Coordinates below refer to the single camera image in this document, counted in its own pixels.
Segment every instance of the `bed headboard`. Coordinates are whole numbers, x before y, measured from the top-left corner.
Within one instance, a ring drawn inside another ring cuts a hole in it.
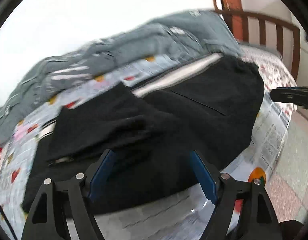
[[[292,67],[291,75],[295,80],[297,80],[299,60],[300,60],[300,30],[297,26],[285,22],[283,20],[270,17],[265,14],[259,14],[254,12],[246,12],[240,10],[215,10],[216,13],[222,14],[224,18],[227,16],[233,20],[233,16],[238,16],[242,18],[243,27],[243,41],[249,42],[249,26],[248,18],[258,19],[259,22],[259,43],[266,46],[266,22],[271,22],[276,25],[277,33],[277,50],[283,55],[284,52],[284,34],[283,27],[289,29],[293,33],[293,54],[292,54]]]

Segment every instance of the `mattress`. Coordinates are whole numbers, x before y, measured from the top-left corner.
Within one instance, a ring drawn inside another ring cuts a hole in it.
[[[268,180],[284,145],[291,115],[296,110],[292,104],[273,103],[269,92],[272,88],[295,86],[296,83],[276,55],[245,45],[241,45],[241,49],[244,52],[244,61],[254,62],[259,66],[265,84],[265,95],[255,121],[250,146],[224,171],[236,180],[248,181],[255,169],[260,169],[263,177]],[[125,66],[124,69],[65,90],[16,126],[14,136],[0,154],[0,203],[18,239],[21,239],[27,218],[21,204],[41,126],[55,118],[62,106],[76,107],[121,81],[126,85],[136,83],[140,74],[143,76],[146,71]],[[95,218],[105,239],[197,239],[208,223],[213,209],[214,205],[205,198],[200,185],[197,184],[168,198]],[[239,207],[235,210],[231,228],[238,221]],[[0,225],[12,238],[1,215]],[[68,226],[72,239],[78,239],[72,220],[68,220]]]

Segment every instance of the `bed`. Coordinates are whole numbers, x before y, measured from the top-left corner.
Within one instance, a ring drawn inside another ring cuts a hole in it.
[[[248,181],[271,177],[277,164],[292,113],[296,106],[273,103],[269,92],[280,86],[295,86],[300,57],[300,32],[297,27],[266,15],[242,11],[216,11],[229,19],[242,17],[243,41],[249,41],[248,17],[259,20],[260,45],[266,45],[265,21],[276,24],[277,51],[283,54],[283,27],[293,32],[293,60],[291,73],[284,66],[279,54],[264,47],[241,44],[242,60],[254,62],[264,80],[265,95],[257,116],[250,146],[224,169],[236,180]],[[37,146],[40,126],[55,118],[60,108],[80,105],[90,98],[115,86],[113,75],[105,74],[86,83],[65,90],[33,111],[20,122],[13,138],[0,154],[0,203],[14,231],[21,239],[27,214],[21,203]],[[199,184],[189,189],[146,205],[96,216],[105,239],[197,239],[212,214],[214,205],[208,201]],[[239,203],[235,207],[230,229],[239,217]],[[78,239],[72,220],[68,220],[72,239]],[[0,214],[0,225],[11,234]]]

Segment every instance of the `black fabric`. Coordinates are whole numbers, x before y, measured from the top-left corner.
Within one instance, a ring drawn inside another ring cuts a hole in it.
[[[28,212],[45,178],[84,172],[106,148],[119,159],[92,205],[97,213],[144,204],[195,183],[192,150],[225,168],[249,146],[264,93],[256,65],[223,57],[173,87],[136,98],[122,84],[75,109],[62,109],[54,132],[38,144],[23,209]],[[71,156],[72,162],[48,166]]]

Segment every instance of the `gray blanket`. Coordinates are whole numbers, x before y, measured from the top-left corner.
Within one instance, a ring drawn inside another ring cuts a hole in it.
[[[18,122],[53,95],[94,76],[153,55],[166,54],[183,63],[214,52],[239,56],[241,50],[219,15],[200,10],[157,18],[128,33],[45,58],[25,75],[0,108],[0,144],[13,135]]]

